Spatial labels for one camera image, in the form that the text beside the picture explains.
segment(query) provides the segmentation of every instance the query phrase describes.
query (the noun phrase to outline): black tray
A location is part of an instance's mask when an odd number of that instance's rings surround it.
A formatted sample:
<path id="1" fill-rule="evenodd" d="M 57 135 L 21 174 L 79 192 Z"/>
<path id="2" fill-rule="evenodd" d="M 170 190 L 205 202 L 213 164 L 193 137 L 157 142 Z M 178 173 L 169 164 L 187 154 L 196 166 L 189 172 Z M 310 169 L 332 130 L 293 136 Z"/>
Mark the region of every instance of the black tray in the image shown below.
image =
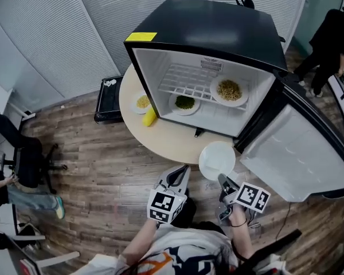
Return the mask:
<path id="1" fill-rule="evenodd" d="M 94 121 L 97 123 L 117 123 L 122 122 L 119 104 L 119 93 L 122 76 L 102 79 L 99 90 L 96 113 Z M 106 86 L 104 83 L 109 80 L 116 80 L 116 84 Z"/>

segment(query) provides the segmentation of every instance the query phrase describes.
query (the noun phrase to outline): wooden table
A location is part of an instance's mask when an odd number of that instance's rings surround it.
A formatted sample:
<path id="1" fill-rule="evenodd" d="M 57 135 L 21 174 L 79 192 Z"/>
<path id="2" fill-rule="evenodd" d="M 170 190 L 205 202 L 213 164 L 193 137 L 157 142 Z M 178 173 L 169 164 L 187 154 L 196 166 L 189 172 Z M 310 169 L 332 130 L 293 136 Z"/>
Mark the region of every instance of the wooden table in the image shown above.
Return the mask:
<path id="1" fill-rule="evenodd" d="M 143 87 L 131 64 L 120 87 L 120 110 L 133 136 L 152 152 L 176 162 L 198 164 L 201 151 L 209 143 L 221 140 L 233 144 L 231 138 L 211 132 L 203 132 L 199 137 L 194 137 L 195 128 L 162 119 L 145 127 L 142 124 L 143 115 L 130 109 L 133 96 L 140 91 L 143 91 Z"/>

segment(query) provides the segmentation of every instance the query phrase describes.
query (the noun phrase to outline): plate of noodles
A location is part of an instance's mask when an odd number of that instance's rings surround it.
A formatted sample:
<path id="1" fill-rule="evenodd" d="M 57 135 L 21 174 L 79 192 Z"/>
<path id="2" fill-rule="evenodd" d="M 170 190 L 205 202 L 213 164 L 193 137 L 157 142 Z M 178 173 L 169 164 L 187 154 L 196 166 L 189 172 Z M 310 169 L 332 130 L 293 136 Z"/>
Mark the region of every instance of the plate of noodles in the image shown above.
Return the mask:
<path id="1" fill-rule="evenodd" d="M 131 110 L 137 114 L 145 114 L 151 107 L 149 98 L 145 91 L 140 91 L 135 94 L 131 102 Z"/>
<path id="2" fill-rule="evenodd" d="M 228 107 L 238 107 L 248 100 L 248 83 L 239 78 L 218 76 L 210 85 L 214 99 Z"/>

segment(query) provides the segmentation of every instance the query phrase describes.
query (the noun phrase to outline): person in black clothing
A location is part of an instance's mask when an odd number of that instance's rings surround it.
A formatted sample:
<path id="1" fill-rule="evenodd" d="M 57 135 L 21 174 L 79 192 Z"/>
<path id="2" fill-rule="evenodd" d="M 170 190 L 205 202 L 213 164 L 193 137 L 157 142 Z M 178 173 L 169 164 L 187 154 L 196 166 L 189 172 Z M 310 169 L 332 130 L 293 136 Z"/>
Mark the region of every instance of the person in black clothing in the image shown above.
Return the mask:
<path id="1" fill-rule="evenodd" d="M 312 54 L 294 70 L 304 86 L 303 77 L 317 65 L 320 67 L 311 83 L 311 94 L 322 97 L 322 87 L 330 76 L 341 76 L 344 70 L 344 7 L 343 11 L 331 9 L 312 40 Z"/>

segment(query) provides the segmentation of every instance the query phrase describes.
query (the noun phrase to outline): mini fridge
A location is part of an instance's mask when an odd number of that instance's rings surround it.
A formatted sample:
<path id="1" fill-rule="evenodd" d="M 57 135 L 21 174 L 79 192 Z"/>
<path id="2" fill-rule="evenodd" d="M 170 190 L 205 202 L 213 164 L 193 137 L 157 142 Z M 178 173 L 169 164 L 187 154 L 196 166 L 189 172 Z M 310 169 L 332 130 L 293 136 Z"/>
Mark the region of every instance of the mini fridge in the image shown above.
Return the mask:
<path id="1" fill-rule="evenodd" d="M 241 162 L 287 201 L 344 197 L 344 138 L 287 71 L 269 14 L 166 0 L 124 45 L 159 118 L 232 137 Z M 227 107 L 213 97 L 211 83 L 221 76 L 245 85 L 244 104 Z M 171 95 L 200 107 L 174 113 Z"/>

